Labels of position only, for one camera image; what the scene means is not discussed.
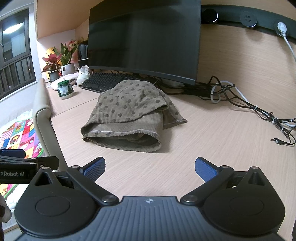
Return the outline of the brown polka dot garment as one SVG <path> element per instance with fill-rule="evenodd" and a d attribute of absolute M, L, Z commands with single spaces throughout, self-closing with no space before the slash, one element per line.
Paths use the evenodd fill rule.
<path fill-rule="evenodd" d="M 155 152 L 164 129 L 186 122 L 165 92 L 150 82 L 128 79 L 100 94 L 80 132 L 84 141 L 101 147 Z"/>

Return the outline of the colourful patterned blanket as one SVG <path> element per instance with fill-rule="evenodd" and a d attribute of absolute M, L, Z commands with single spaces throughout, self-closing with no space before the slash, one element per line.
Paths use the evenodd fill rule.
<path fill-rule="evenodd" d="M 13 121 L 1 127 L 1 149 L 22 149 L 26 158 L 44 156 L 44 150 L 39 141 L 33 118 Z"/>

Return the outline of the beige padded chair back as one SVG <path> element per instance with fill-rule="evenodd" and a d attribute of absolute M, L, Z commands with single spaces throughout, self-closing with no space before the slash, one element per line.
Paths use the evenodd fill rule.
<path fill-rule="evenodd" d="M 55 131 L 51 123 L 50 99 L 44 79 L 37 81 L 37 90 L 33 102 L 33 123 L 46 156 L 55 156 L 59 160 L 59 171 L 65 171 L 68 165 L 62 154 Z"/>

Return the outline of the green lidded jar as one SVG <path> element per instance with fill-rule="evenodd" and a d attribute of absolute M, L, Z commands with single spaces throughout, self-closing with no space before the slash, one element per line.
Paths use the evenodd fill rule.
<path fill-rule="evenodd" d="M 74 93 L 73 87 L 70 84 L 69 80 L 63 80 L 59 82 L 57 87 L 58 87 L 58 96 L 61 99 L 70 98 Z"/>

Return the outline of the black keyboard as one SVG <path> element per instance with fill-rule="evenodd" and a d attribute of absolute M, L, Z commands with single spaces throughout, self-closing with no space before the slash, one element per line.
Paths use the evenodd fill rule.
<path fill-rule="evenodd" d="M 158 79 L 145 76 L 141 77 L 139 74 L 128 74 L 128 73 L 113 73 L 113 72 L 99 72 L 91 75 L 87 80 L 81 84 L 81 88 L 97 93 L 103 93 L 107 90 L 114 88 L 117 84 L 133 85 L 136 87 L 140 86 L 140 81 L 146 81 L 151 84 L 155 84 Z"/>

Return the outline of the dark barred window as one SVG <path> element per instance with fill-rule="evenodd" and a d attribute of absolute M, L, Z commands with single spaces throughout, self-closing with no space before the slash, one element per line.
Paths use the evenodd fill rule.
<path fill-rule="evenodd" d="M 1 98 L 36 80 L 29 39 L 29 9 L 1 20 Z"/>

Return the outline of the red leaf potted plant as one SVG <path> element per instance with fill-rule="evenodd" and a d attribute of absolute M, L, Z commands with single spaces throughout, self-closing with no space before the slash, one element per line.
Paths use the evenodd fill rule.
<path fill-rule="evenodd" d="M 61 64 L 59 64 L 61 58 L 60 55 L 50 54 L 48 57 L 42 57 L 43 61 L 46 62 L 46 65 L 43 68 L 42 72 L 47 72 L 49 75 L 50 82 L 53 82 L 60 78 L 59 69 Z"/>

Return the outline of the green potted plant white pot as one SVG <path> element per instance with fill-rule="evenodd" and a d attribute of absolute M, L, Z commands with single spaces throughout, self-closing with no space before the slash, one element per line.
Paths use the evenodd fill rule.
<path fill-rule="evenodd" d="M 75 73 L 75 65 L 72 63 L 72 57 L 76 53 L 78 44 L 76 41 L 61 43 L 60 50 L 54 47 L 54 53 L 60 55 L 61 73 L 63 76 Z"/>

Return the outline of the black curved monitor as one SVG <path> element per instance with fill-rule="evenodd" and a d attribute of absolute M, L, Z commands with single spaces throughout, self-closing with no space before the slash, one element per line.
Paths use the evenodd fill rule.
<path fill-rule="evenodd" d="M 194 85 L 200 28 L 200 1 L 102 1 L 90 10 L 88 63 Z"/>

